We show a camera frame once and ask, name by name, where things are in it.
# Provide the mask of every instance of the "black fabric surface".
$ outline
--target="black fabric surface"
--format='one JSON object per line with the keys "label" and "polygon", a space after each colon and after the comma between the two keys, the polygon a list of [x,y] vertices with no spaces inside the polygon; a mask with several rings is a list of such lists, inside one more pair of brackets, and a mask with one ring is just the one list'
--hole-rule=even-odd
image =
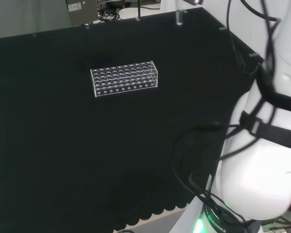
{"label": "black fabric surface", "polygon": [[[182,27],[166,13],[0,39],[0,233],[111,233],[189,203],[174,140],[228,122],[252,83],[220,27],[200,8]],[[95,99],[90,69],[151,60],[158,89]]]}

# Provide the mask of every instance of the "wire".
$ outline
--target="wire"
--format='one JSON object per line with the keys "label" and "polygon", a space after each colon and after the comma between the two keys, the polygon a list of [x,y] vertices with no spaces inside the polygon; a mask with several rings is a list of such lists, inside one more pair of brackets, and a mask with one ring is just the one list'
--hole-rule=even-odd
{"label": "wire", "polygon": [[283,217],[283,216],[280,216],[279,218],[281,218],[282,220],[284,220],[285,222],[287,222],[287,223],[290,223],[291,224],[291,221],[290,220],[288,220],[288,219],[286,219],[285,217]]}
{"label": "wire", "polygon": [[160,8],[149,8],[145,6],[141,6],[140,8],[148,9],[148,10],[160,10]]}
{"label": "wire", "polygon": [[[276,29],[276,27],[278,26],[280,20],[276,20],[276,23],[273,27],[270,26],[270,17],[268,16],[267,13],[267,9],[266,9],[266,5],[264,3],[264,0],[261,0],[261,4],[262,4],[262,8],[263,8],[263,12],[264,12],[264,19],[266,21],[266,26],[267,26],[267,33],[268,33],[268,42],[267,42],[267,47],[266,47],[266,54],[267,54],[267,62],[270,62],[267,65],[267,70],[264,70],[264,67],[261,64],[258,64],[257,67],[255,67],[255,69],[252,72],[247,72],[246,71],[246,66],[243,60],[242,55],[237,51],[236,46],[235,46],[235,42],[234,42],[234,38],[233,38],[233,34],[231,33],[230,29],[229,29],[229,12],[230,12],[230,6],[231,6],[231,0],[228,1],[228,6],[227,6],[227,14],[226,14],[226,27],[228,28],[229,31],[229,35],[230,35],[230,39],[231,39],[231,44],[232,44],[232,49],[234,51],[235,57],[237,62],[239,63],[241,69],[243,70],[243,72],[247,75],[252,75],[254,74],[258,68],[262,69],[267,78],[268,78],[268,82],[269,82],[269,86],[274,90],[274,84],[273,84],[273,79],[274,79],[274,73],[275,73],[275,55],[274,55],[274,45],[273,45],[273,34],[274,31]],[[259,100],[259,102],[257,103],[257,105],[255,106],[254,110],[250,113],[251,116],[256,116],[257,113],[260,111],[260,109],[262,108],[263,104],[265,103],[265,100],[263,98],[261,98]],[[273,106],[273,110],[271,113],[271,116],[267,122],[268,125],[271,125],[274,117],[276,114],[276,107]],[[232,130],[230,133],[228,133],[225,137],[225,139],[230,138],[232,136],[237,135],[238,133],[240,133],[245,126],[244,125],[233,125],[235,127],[234,130]],[[200,129],[200,127],[194,127],[193,129],[191,129],[192,131],[198,131]],[[206,189],[203,189],[202,187],[200,187],[198,184],[196,184],[196,182],[193,179],[193,175],[196,174],[198,171],[191,171],[190,170],[190,162],[191,162],[191,155],[189,157],[189,160],[184,164],[183,161],[181,161],[179,163],[179,167],[176,167],[175,164],[175,151],[176,151],[176,144],[179,142],[179,140],[181,138],[183,138],[185,136],[185,134],[187,133],[183,133],[180,135],[180,137],[177,138],[177,140],[175,141],[175,144],[173,146],[173,155],[172,155],[172,166],[173,166],[173,171],[176,175],[176,177],[178,178],[178,180],[180,180],[180,182],[182,183],[183,186],[185,186],[188,190],[190,190],[192,193],[194,193],[205,205],[209,206],[216,214],[217,216],[219,216],[219,218],[222,218],[222,220],[224,220],[224,216],[222,215],[222,213],[227,214],[232,220],[234,220],[234,223],[236,225],[245,225],[245,228],[247,229],[248,232],[248,228],[247,228],[247,224],[246,221],[244,219],[244,217],[242,217],[241,215],[237,214],[236,212],[234,212],[233,210],[231,210],[225,203],[223,200],[221,200],[219,197],[215,196],[214,194],[212,194],[211,192],[209,192]],[[220,158],[216,159],[216,160],[211,160],[208,163],[218,163],[220,160],[224,160],[227,158],[230,158],[238,153],[241,153],[242,151],[245,151],[246,149],[248,149],[249,147],[253,146],[256,142],[258,142],[259,138],[256,137],[253,141],[251,141],[250,143],[248,143],[247,145],[243,146],[242,148],[230,152],[228,154],[225,154],[223,156],[221,156]],[[193,146],[191,145],[191,147],[189,147],[188,149],[186,149],[184,151],[184,155],[187,155],[188,152],[192,152],[195,149],[194,144]],[[227,209],[223,208],[222,206],[218,205],[212,198],[211,196],[214,196],[215,198],[217,198],[222,204],[224,204],[226,206]],[[240,221],[235,217],[238,216],[242,219],[243,223],[241,224]]]}
{"label": "wire", "polygon": [[99,14],[100,14],[99,20],[101,22],[106,22],[106,23],[113,22],[115,20],[119,20],[119,19],[121,19],[119,11],[120,10],[116,10],[116,9],[101,9],[99,11]]}
{"label": "wire", "polygon": [[140,8],[148,9],[148,10],[160,10],[161,8],[149,8],[145,6],[141,6]]}
{"label": "wire", "polygon": [[[259,16],[260,18],[266,19],[266,15],[258,12],[257,10],[253,9],[245,0],[241,0],[242,4],[253,14]],[[268,17],[270,21],[278,21],[278,18],[275,17]]]}
{"label": "wire", "polygon": [[117,233],[135,233],[135,232],[133,232],[132,230],[120,230]]}
{"label": "wire", "polygon": [[235,41],[234,41],[234,37],[233,37],[234,35],[231,32],[231,30],[230,30],[230,26],[229,26],[229,13],[230,13],[230,8],[231,8],[231,3],[232,3],[232,0],[228,0],[227,12],[226,12],[226,28],[227,28],[227,31],[229,33],[229,37],[230,37],[230,41],[231,41],[231,44],[232,44],[232,49],[233,49],[233,52],[234,52],[234,56],[236,58],[236,61],[237,61],[238,65],[239,65],[240,69],[242,70],[242,72],[245,75],[252,76],[253,74],[256,73],[256,71],[258,70],[258,68],[255,67],[252,71],[250,71],[250,72],[247,71],[246,64],[244,62],[243,56],[236,49],[236,45],[235,45]]}

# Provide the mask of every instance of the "desk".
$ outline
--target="desk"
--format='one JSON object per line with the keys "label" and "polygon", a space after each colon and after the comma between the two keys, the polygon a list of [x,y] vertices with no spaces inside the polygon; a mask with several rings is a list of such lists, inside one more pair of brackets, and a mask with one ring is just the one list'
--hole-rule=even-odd
{"label": "desk", "polygon": [[[190,202],[175,138],[227,122],[253,81],[220,27],[198,8],[182,27],[166,13],[0,39],[0,233],[111,233]],[[151,60],[158,89],[94,98],[91,68]]]}

